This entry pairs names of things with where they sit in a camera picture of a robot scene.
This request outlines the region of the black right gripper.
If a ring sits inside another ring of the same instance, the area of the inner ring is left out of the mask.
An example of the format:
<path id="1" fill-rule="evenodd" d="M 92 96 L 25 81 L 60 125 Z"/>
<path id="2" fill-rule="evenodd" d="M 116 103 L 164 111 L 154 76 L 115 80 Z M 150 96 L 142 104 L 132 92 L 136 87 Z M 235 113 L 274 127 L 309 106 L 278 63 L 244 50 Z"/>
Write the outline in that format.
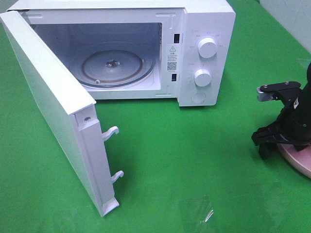
<path id="1" fill-rule="evenodd" d="M 286 140 L 294 145 L 297 151 L 311 144 L 311 67 L 307 69 L 307 84 L 300 89 L 299 82 L 265 84 L 257 88 L 258 101 L 292 101 L 279 120 L 279 130 Z M 262 160 L 278 152 L 275 136 L 279 133 L 276 123 L 258 128 L 251 136 L 253 143 L 259 146 Z"/>

